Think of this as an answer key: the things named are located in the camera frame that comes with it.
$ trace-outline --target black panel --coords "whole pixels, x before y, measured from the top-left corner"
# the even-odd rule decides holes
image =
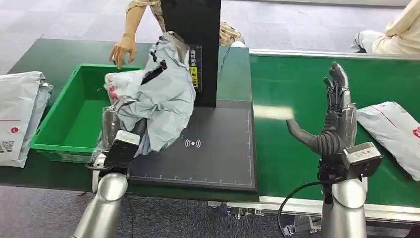
[[[188,45],[202,48],[202,84],[197,107],[216,107],[217,60],[221,0],[161,0],[167,31],[180,35]]]
[[[252,103],[195,107],[181,136],[133,161],[132,182],[256,191]]]

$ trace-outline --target robotic arm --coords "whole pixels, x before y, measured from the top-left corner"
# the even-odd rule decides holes
[[[289,132],[321,155],[318,179],[323,182],[322,237],[366,238],[364,203],[367,188],[362,177],[370,177],[382,156],[373,143],[354,145],[356,107],[351,102],[349,83],[343,68],[333,63],[327,85],[327,111],[320,135],[302,130],[295,120],[287,120]]]
[[[103,113],[100,143],[103,150],[94,163],[92,190],[96,196],[86,207],[72,238],[113,238],[118,226],[122,198],[127,191],[130,163],[139,147],[140,136],[121,130],[112,106]]]

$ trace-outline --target red logo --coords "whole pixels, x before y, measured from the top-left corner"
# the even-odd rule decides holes
[[[413,135],[417,136],[418,138],[420,138],[420,126],[417,127],[417,129],[413,130]]]

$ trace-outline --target yellow label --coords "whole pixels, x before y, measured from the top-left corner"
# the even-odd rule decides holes
[[[190,67],[191,77],[193,78],[193,86],[198,87],[198,70],[197,67]]]

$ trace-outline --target qr code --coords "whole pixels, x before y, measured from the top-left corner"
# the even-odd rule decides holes
[[[7,152],[12,152],[14,141],[3,141],[1,144]]]

